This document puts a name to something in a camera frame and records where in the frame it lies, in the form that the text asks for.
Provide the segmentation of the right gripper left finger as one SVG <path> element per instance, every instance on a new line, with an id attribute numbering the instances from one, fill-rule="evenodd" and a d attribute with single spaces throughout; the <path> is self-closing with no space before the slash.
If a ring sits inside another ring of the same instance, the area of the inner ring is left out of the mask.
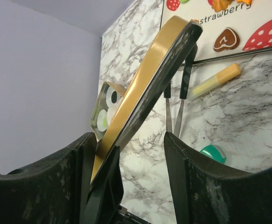
<path id="1" fill-rule="evenodd" d="M 97 140 L 86 133 L 65 148 L 0 175 L 0 224 L 112 224 L 123 197 L 115 148 L 91 181 Z"/>

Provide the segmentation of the black sandwich cookie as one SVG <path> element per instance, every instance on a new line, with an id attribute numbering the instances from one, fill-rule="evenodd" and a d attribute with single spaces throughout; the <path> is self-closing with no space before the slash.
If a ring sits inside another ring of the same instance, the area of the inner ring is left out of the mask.
<path id="1" fill-rule="evenodd" d="M 111 94 L 111 102 L 113 104 L 117 103 L 118 101 L 118 93 L 116 91 L 113 91 Z"/>

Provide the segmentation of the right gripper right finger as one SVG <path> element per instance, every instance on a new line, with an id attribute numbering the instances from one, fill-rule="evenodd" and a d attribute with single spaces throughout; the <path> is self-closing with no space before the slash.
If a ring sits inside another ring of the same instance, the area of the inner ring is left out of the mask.
<path id="1" fill-rule="evenodd" d="M 179 224 L 272 224 L 272 168 L 249 173 L 192 149 L 170 132 L 164 151 Z"/>

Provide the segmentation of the silver tin lid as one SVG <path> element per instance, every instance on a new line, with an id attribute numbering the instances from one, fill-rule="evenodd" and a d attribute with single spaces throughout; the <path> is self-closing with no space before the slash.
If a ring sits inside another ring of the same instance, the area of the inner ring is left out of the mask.
<path id="1" fill-rule="evenodd" d="M 113 148 L 123 149 L 139 130 L 202 32 L 198 22 L 179 16 L 171 17 L 161 27 L 96 150 L 91 185 L 98 182 Z"/>

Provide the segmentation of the black metal tongs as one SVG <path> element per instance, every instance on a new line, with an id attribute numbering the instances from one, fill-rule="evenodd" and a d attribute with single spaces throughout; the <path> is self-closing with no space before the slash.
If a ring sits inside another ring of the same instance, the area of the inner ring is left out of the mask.
<path id="1" fill-rule="evenodd" d="M 177 138 L 180 136 L 181 123 L 183 118 L 183 109 L 184 109 L 184 100 L 187 98 L 188 87 L 192 72 L 192 66 L 195 59 L 195 56 L 198 51 L 198 46 L 195 46 L 190 51 L 189 55 L 185 59 L 182 80 L 181 80 L 181 89 L 180 89 L 180 107 L 177 114 L 174 130 L 172 130 L 172 119 L 171 119 L 171 109 L 169 99 L 171 98 L 171 83 L 164 90 L 164 98 L 166 99 L 166 131 L 173 133 Z"/>

